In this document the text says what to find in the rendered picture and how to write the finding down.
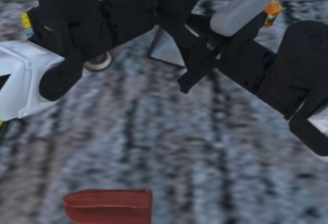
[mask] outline gray granite surface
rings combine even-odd
[[[18,16],[30,6],[0,3],[0,40],[24,37]],[[274,51],[290,23],[328,21],[327,2],[284,6],[257,38]],[[328,223],[328,164],[218,72],[179,93],[183,71],[145,57],[153,34],[0,148],[0,223],[69,224],[61,198],[85,188],[152,189],[154,224]]]

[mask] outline white plastic shell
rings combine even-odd
[[[0,89],[0,119],[23,118],[53,106],[42,98],[43,74],[64,59],[29,41],[0,43],[0,76],[10,75]]]
[[[261,13],[269,0],[232,0],[211,18],[211,29],[230,37]]]

